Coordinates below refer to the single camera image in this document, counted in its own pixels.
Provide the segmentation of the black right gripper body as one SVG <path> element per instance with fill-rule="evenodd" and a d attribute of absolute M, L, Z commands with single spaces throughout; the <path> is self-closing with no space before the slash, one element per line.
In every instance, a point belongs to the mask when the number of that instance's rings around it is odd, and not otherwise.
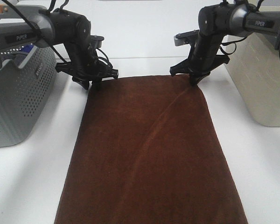
<path fill-rule="evenodd" d="M 196 43 L 190 48 L 188 58 L 170 67 L 170 74 L 207 73 L 222 64 L 228 64 L 230 59 L 227 55 L 217 54 L 223 37 L 222 34 L 204 36 L 199 33 Z"/>

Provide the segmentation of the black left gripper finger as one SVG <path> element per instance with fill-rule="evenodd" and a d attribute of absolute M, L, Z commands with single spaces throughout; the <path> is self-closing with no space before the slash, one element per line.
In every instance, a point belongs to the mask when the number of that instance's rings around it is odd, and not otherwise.
<path fill-rule="evenodd" d="M 90 87 L 90 81 L 87 79 L 84 79 L 82 77 L 72 77 L 72 81 L 79 84 L 83 89 L 88 90 Z"/>
<path fill-rule="evenodd" d="M 99 91 L 101 89 L 101 80 L 92 81 L 91 82 L 91 88 L 95 91 Z"/>

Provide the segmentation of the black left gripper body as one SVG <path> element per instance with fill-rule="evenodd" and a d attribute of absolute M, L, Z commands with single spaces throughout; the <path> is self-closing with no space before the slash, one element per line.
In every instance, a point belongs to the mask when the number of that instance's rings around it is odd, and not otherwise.
<path fill-rule="evenodd" d="M 101 81 L 104 78 L 118 79 L 119 72 L 105 58 L 97 55 L 95 46 L 66 42 L 65 49 L 70 57 L 69 62 L 57 63 L 56 71 L 64 72 L 77 81 Z"/>

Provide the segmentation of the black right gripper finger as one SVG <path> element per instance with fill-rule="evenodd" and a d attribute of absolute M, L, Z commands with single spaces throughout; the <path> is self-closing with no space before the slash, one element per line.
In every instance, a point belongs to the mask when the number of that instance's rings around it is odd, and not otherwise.
<path fill-rule="evenodd" d="M 196 86 L 196 77 L 194 75 L 189 75 L 189 83 L 191 86 Z"/>
<path fill-rule="evenodd" d="M 207 73 L 195 73 L 193 75 L 193 86 L 197 86 L 204 78 L 210 75 L 210 72 Z"/>

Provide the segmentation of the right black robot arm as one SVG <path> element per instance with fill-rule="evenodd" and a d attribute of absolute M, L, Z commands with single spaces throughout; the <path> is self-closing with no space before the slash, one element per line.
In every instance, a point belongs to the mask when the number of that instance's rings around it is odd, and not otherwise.
<path fill-rule="evenodd" d="M 192 86 L 207 77 L 212 70 L 229 62 L 229 53 L 222 47 L 226 35 L 245 40 L 252 33 L 273 36 L 275 50 L 280 58 L 280 11 L 261 12 L 262 1 L 257 5 L 246 0 L 236 0 L 233 4 L 223 0 L 219 4 L 205 6 L 198 15 L 197 30 L 179 33 L 174 36 L 175 46 L 190 45 L 187 59 L 172 66 L 172 76 L 188 74 Z"/>

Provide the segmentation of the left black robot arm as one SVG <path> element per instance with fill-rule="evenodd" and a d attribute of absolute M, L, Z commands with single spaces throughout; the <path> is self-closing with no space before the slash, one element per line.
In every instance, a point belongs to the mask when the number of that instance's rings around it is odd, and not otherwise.
<path fill-rule="evenodd" d="M 118 79 L 119 72 L 108 57 L 97 54 L 104 37 L 91 35 L 91 22 L 84 15 L 61 8 L 52 13 L 40 8 L 30 16 L 17 8 L 13 11 L 24 21 L 0 24 L 0 54 L 26 44 L 39 48 L 63 44 L 70 60 L 57 63 L 57 72 L 70 75 L 86 90 L 90 84 L 99 86 L 104 78 Z"/>

